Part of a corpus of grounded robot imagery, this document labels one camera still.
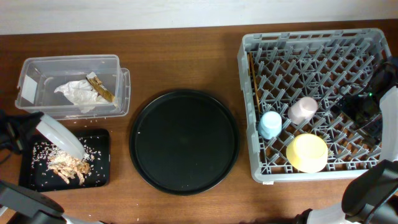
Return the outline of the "grey plate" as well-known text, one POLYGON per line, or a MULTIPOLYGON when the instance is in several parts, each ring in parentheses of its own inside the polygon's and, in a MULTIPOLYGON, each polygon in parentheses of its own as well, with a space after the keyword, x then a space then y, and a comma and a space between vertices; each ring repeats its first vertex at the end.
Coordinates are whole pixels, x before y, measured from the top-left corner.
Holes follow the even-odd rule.
POLYGON ((64 125, 44 114, 36 129, 51 143, 61 150, 69 153, 74 158, 82 160, 85 155, 85 149, 78 138, 70 132, 64 125))

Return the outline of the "gold foil wrapper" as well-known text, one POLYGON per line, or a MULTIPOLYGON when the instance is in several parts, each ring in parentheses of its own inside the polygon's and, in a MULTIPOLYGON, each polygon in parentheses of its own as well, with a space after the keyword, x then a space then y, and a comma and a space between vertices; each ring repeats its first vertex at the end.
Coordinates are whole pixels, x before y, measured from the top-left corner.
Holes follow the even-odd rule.
POLYGON ((95 72, 91 72, 86 76, 90 85, 101 95, 106 101, 114 102, 115 96, 103 85, 95 72))

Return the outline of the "light blue cup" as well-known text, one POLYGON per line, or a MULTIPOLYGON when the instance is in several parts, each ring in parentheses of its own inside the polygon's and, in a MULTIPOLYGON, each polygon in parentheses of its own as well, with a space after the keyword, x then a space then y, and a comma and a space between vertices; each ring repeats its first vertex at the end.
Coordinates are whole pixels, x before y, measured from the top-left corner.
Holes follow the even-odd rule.
POLYGON ((258 133, 266 140, 277 137, 282 131, 282 118, 275 111, 264 113, 259 121, 258 133))

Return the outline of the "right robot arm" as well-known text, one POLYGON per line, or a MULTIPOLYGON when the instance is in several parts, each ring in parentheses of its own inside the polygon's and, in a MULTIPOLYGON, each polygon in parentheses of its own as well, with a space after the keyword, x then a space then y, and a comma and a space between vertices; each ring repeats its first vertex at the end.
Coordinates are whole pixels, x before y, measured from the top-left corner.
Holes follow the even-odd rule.
POLYGON ((383 60, 361 90, 344 95, 333 115, 351 120, 379 162, 354 179, 340 203, 298 214, 294 223, 397 223, 397 58, 383 60))

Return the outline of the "pink cup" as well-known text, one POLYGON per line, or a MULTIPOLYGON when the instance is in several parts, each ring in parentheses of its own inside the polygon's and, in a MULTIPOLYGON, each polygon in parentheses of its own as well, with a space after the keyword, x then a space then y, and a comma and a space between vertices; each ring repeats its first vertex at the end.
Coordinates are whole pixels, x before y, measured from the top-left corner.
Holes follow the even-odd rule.
POLYGON ((288 110, 288 118, 294 124, 300 124, 304 120, 311 119, 318 110, 318 103, 309 96, 299 99, 288 110))

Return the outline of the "food scraps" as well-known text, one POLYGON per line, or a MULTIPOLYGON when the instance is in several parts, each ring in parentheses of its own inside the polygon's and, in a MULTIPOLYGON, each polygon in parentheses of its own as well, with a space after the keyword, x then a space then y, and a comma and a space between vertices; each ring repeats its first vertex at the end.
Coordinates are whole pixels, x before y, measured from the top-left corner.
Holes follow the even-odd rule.
POLYGON ((50 180, 59 179, 70 185, 77 181, 83 186, 90 177, 99 177, 96 171, 96 162, 101 161, 103 153, 88 145, 87 138, 79 139, 83 143, 85 155, 82 160, 74 158, 56 145, 47 141, 36 142, 32 152, 30 167, 38 172, 39 177, 48 177, 50 180))

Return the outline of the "wooden chopstick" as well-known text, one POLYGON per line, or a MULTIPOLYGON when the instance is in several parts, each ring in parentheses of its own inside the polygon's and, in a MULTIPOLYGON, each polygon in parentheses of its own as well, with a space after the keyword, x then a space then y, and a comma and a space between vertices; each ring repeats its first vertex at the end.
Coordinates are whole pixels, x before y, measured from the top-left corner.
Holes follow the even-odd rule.
POLYGON ((252 79, 253 79, 253 84, 254 84, 254 94, 255 94, 255 98, 256 98, 257 110, 260 113, 261 107, 260 107, 259 98, 258 98, 258 94, 257 94, 256 73, 254 70, 254 59, 253 59, 252 52, 249 53, 249 63, 250 63, 250 71, 251 71, 251 75, 252 75, 252 79))

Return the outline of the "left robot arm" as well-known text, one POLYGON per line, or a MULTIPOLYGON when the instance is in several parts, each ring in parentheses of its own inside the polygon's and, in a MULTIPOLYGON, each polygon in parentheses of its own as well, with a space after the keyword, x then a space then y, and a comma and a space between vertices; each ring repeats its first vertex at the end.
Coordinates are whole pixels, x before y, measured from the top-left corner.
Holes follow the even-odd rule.
MULTIPOLYGON (((1 149, 14 154, 31 153, 31 138, 38 131, 44 138, 77 159, 83 159, 81 142, 65 126, 43 112, 7 115, 1 110, 1 149)), ((1 181, 1 206, 15 211, 9 223, 95 224, 64 214, 57 202, 39 192, 1 181)))

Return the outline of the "yellow bowl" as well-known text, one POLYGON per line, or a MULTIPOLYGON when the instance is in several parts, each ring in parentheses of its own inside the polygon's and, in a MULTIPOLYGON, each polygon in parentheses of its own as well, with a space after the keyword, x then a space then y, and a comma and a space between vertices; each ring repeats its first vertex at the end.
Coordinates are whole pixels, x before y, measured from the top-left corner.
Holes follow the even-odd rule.
POLYGON ((286 158, 301 172, 320 172, 327 164, 328 146, 314 134, 300 134, 287 146, 286 158))

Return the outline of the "white tissue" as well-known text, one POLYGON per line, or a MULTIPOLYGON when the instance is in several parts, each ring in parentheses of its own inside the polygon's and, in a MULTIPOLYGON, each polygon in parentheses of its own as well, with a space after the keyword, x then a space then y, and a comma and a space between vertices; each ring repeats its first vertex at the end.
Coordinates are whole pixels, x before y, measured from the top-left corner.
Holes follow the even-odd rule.
POLYGON ((68 101, 79 106, 82 113, 87 113, 95 108, 88 105, 109 103, 99 95, 87 80, 68 82, 56 87, 54 92, 62 93, 68 101))

